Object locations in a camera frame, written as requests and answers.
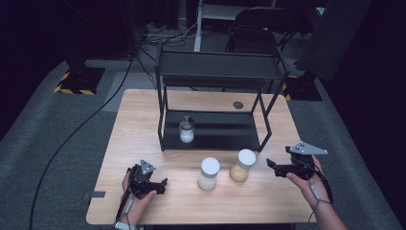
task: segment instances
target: glass jar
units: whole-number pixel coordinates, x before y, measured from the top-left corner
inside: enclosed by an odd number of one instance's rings
[[[194,120],[191,116],[184,116],[180,120],[180,140],[183,143],[190,143],[194,139]]]
[[[248,178],[250,168],[256,162],[257,157],[249,149],[243,149],[238,153],[237,163],[230,169],[230,176],[238,182]]]
[[[212,190],[216,184],[216,176],[220,170],[220,163],[213,157],[205,158],[201,164],[201,174],[197,183],[202,190]]]

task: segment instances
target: person's arm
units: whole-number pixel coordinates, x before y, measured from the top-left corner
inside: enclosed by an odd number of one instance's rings
[[[319,160],[313,155],[313,162],[322,170]],[[289,172],[286,175],[290,181],[292,181],[296,186],[301,189],[301,192],[305,200],[310,205],[311,209],[314,211],[314,216],[316,217],[317,224],[321,230],[346,230],[347,227],[343,221],[338,217],[337,213],[334,211],[330,200],[328,198],[326,187],[323,185],[322,179],[314,174],[308,181],[302,180],[299,176],[294,173]],[[313,194],[311,185],[316,188],[320,198],[316,198]]]
[[[125,193],[128,187],[128,178],[130,172],[127,172],[123,179],[123,191]],[[130,194],[126,200],[125,206],[122,210],[122,214],[118,219],[119,222],[124,224],[128,224],[130,226],[136,226],[138,221],[140,220],[141,216],[144,213],[144,210],[148,206],[148,204],[155,198],[157,194],[156,191],[149,192],[146,196],[142,199],[138,199],[133,194]]]

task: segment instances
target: wrist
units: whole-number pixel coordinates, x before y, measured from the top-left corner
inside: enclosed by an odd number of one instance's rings
[[[316,205],[310,206],[310,207],[315,214],[316,214],[316,212],[329,212],[329,211],[334,212],[334,208],[332,207],[332,204],[325,200],[317,200]]]
[[[131,220],[130,219],[128,219],[128,218],[126,218],[126,217],[121,217],[121,218],[119,218],[119,222],[121,222],[121,223],[125,223],[125,224],[129,224],[129,225],[131,225],[131,226],[136,226],[137,225],[137,222],[131,222]]]
[[[135,225],[132,224],[128,224],[128,222],[126,220],[124,221],[118,221],[115,225],[114,225],[115,229],[119,229],[119,230],[135,230]]]

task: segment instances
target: shelf frame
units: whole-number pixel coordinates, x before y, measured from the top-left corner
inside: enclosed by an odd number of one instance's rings
[[[239,69],[235,70],[227,66],[227,64],[235,61],[238,61],[238,64],[242,63]],[[256,62],[258,67],[250,68],[251,62],[245,63],[245,61]],[[241,150],[247,148],[261,152],[272,135],[268,115],[282,91],[282,85],[287,76],[288,71],[282,56],[164,51],[161,42],[155,62],[155,77],[160,107],[158,137],[161,150]],[[264,85],[268,81],[272,83],[273,80],[279,80],[280,83],[271,102],[268,106],[265,106],[261,92]],[[169,108],[169,86],[254,89],[257,90],[257,96],[249,112],[178,110]],[[254,120],[254,111],[258,103],[267,130],[267,134],[261,143],[259,142]],[[178,126],[183,115],[190,115],[197,119],[195,121],[195,138],[188,144],[182,143],[179,138]],[[223,121],[223,123],[211,123],[208,122],[209,120],[219,120]],[[241,124],[236,124],[235,121],[241,121]],[[216,134],[210,135],[210,131],[213,130],[216,130]],[[215,138],[222,141],[214,142],[213,139]]]

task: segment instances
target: yellow and black hazard tape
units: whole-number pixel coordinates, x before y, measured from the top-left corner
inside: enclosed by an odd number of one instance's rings
[[[286,80],[286,82],[283,84],[283,86],[282,86],[282,91],[283,91],[283,94],[284,94],[284,98],[287,100],[287,101],[290,101],[291,100],[291,96],[290,96],[290,90],[291,90],[291,88],[289,87],[289,85],[287,84],[287,82],[289,81],[289,79],[298,79],[298,77],[297,76],[291,76],[291,75],[289,75],[288,76],[288,79]]]
[[[54,90],[54,93],[60,92],[65,94],[84,94],[84,95],[96,95],[96,90],[92,89],[77,89],[75,87],[67,86],[66,82],[69,80],[70,72],[66,72],[62,79],[60,79],[59,84]]]

